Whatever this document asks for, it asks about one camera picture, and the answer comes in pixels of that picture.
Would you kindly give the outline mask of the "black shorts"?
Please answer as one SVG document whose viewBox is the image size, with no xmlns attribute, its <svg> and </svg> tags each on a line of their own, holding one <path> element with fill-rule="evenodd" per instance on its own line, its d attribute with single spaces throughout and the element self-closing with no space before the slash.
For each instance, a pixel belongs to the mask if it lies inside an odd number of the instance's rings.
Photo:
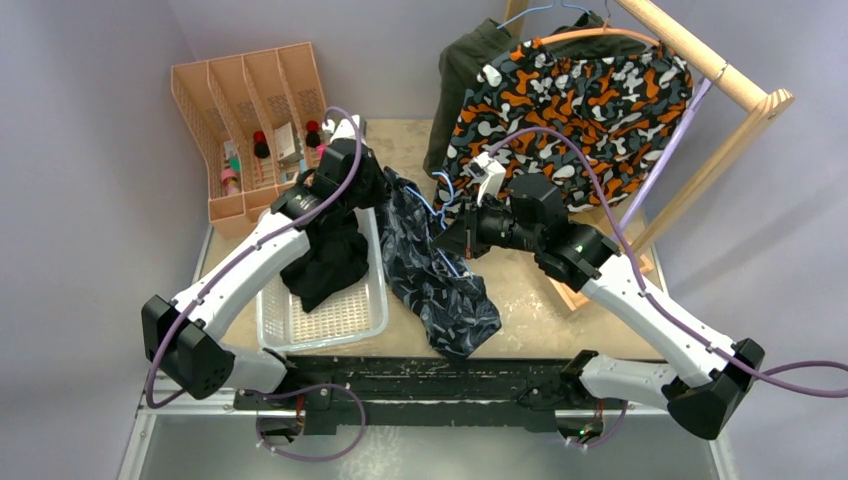
<svg viewBox="0 0 848 480">
<path fill-rule="evenodd" d="M 289 291 L 300 299 L 302 311 L 310 313 L 368 273 L 369 242 L 359 231 L 355 213 L 310 223 L 305 232 L 309 250 L 279 275 Z"/>
</svg>

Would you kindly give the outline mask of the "white plastic basket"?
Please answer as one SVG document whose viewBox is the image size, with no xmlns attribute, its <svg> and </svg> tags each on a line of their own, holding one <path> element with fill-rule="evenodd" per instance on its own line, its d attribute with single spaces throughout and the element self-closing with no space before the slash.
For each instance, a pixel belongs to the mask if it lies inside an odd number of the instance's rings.
<svg viewBox="0 0 848 480">
<path fill-rule="evenodd" d="M 256 296 L 261 347 L 285 353 L 312 350 L 358 342 L 384 331 L 388 324 L 387 289 L 375 212 L 356 209 L 354 213 L 359 232 L 369 243 L 367 274 L 309 313 L 281 278 L 273 277 Z"/>
</svg>

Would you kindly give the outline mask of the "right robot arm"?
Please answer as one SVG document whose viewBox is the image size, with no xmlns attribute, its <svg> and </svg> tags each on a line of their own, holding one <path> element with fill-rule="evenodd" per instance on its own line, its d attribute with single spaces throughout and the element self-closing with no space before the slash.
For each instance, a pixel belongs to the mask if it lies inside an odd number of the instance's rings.
<svg viewBox="0 0 848 480">
<path fill-rule="evenodd" d="M 490 194 L 465 200 L 433 245 L 467 259 L 493 247 L 531 252 L 547 277 L 613 313 L 661 354 L 661 362 L 646 363 L 581 351 L 561 381 L 573 406 L 596 398 L 636 402 L 665 410 L 687 432 L 714 440 L 764 360 L 756 341 L 734 341 L 698 320 L 633 268 L 615 241 L 569 219 L 553 183 L 541 174 L 512 180 L 507 203 Z"/>
</svg>

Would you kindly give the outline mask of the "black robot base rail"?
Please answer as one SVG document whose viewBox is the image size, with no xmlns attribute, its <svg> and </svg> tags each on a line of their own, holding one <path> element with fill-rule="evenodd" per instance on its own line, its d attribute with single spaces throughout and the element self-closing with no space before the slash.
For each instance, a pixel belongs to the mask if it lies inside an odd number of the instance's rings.
<svg viewBox="0 0 848 480">
<path fill-rule="evenodd" d="M 297 356 L 269 387 L 239 387 L 238 410 L 298 409 L 307 435 L 340 426 L 561 429 L 567 410 L 614 411 L 627 402 L 593 397 L 567 360 Z"/>
</svg>

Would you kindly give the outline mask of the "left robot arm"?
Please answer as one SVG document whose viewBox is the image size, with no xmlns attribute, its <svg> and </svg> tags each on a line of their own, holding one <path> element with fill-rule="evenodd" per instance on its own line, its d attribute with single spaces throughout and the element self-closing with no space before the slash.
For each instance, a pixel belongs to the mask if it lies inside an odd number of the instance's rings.
<svg viewBox="0 0 848 480">
<path fill-rule="evenodd" d="M 355 138 L 331 141 L 318 167 L 285 189 L 224 260 L 172 298 L 146 301 L 141 321 L 151 372 L 197 400 L 229 387 L 259 391 L 275 409 L 292 405 L 298 382 L 274 345 L 241 351 L 223 337 L 269 285 L 282 287 L 305 314 L 360 290 L 384 302 L 375 209 L 386 196 L 373 150 Z"/>
</svg>

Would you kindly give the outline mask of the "dark leaf print shorts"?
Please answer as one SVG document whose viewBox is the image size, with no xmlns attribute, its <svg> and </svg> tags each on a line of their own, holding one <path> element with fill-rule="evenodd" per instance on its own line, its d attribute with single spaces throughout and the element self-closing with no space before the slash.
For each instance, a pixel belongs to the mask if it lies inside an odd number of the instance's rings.
<svg viewBox="0 0 848 480">
<path fill-rule="evenodd" d="M 484 279 L 458 255 L 431 245 L 441 218 L 417 184 L 383 169 L 387 199 L 375 208 L 384 277 L 392 293 L 419 317 L 430 347 L 464 360 L 502 327 Z"/>
</svg>

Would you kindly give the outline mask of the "peach plastic desk organizer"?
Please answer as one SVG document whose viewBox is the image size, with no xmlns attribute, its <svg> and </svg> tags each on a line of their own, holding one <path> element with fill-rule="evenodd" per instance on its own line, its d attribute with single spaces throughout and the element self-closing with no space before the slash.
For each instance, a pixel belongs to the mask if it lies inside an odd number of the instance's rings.
<svg viewBox="0 0 848 480">
<path fill-rule="evenodd" d="M 305 124 L 327 104 L 310 43 L 175 65 L 171 92 L 207 169 L 208 220 L 224 238 L 246 235 L 263 210 L 305 169 L 318 149 L 305 144 Z M 277 160 L 274 130 L 291 122 L 301 158 Z M 225 196 L 220 174 L 239 173 L 241 193 Z"/>
</svg>

